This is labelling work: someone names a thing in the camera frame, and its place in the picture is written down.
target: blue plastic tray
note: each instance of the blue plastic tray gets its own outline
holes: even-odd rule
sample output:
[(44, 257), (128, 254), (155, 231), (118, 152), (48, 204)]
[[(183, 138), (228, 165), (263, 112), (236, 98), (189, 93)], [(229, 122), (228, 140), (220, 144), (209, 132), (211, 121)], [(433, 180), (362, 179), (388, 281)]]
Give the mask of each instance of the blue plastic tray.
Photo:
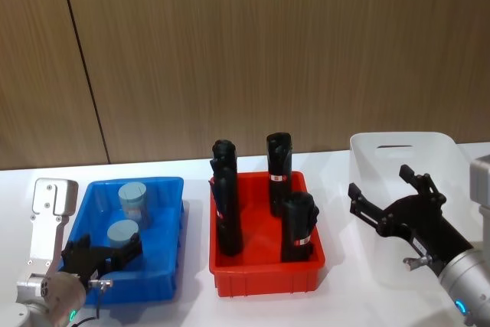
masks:
[[(131, 178), (90, 183), (68, 240), (79, 240), (89, 234), (93, 246), (108, 247), (107, 229), (125, 218), (118, 190), (130, 181), (146, 185), (151, 224), (140, 231), (143, 255), (123, 271), (102, 277), (114, 281), (113, 287), (104, 294), (104, 304), (172, 299), (177, 288), (178, 239), (184, 212), (182, 178)], [(87, 295), (86, 304), (96, 304), (94, 290)]]

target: red plastic tray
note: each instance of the red plastic tray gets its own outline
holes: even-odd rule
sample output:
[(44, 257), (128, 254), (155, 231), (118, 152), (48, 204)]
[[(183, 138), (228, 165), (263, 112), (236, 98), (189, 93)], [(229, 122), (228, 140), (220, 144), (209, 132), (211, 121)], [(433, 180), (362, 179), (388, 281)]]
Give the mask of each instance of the red plastic tray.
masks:
[[(301, 172), (292, 172), (292, 190), (306, 191)], [(238, 174), (243, 252), (228, 257), (219, 251), (216, 204), (211, 195), (209, 270), (219, 296), (313, 291), (325, 265), (319, 233), (313, 229), (313, 254), (306, 262), (281, 263), (281, 219), (269, 210), (269, 173)]]

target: red label band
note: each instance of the red label band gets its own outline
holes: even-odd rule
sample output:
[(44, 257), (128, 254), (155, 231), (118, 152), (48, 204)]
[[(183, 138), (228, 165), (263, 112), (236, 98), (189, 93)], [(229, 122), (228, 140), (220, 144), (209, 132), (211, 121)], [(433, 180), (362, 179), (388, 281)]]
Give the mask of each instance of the red label band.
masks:
[(287, 178), (285, 175), (270, 175), (270, 180), (272, 181), (286, 181)]
[(305, 239), (294, 240), (294, 245), (296, 245), (297, 247), (299, 247), (300, 245), (305, 245), (305, 244), (309, 243), (311, 238), (312, 238), (312, 236), (309, 235)]

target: green indicator light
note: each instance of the green indicator light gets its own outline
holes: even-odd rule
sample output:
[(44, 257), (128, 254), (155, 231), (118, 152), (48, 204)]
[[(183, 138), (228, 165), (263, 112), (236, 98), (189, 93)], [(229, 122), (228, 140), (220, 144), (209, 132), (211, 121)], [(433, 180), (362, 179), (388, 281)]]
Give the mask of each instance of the green indicator light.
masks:
[(74, 309), (70, 312), (69, 320), (72, 322), (75, 319), (75, 316), (77, 315), (77, 311)]

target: metal bracket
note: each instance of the metal bracket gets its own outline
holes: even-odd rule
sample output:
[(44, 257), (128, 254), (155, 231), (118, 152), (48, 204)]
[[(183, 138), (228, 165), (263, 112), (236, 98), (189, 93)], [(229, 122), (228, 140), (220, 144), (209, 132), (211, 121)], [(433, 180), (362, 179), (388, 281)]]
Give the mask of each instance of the metal bracket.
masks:
[(32, 240), (27, 266), (17, 281), (17, 301), (42, 298), (41, 283), (57, 271), (64, 226), (77, 209), (78, 184), (66, 179), (39, 178), (32, 202)]

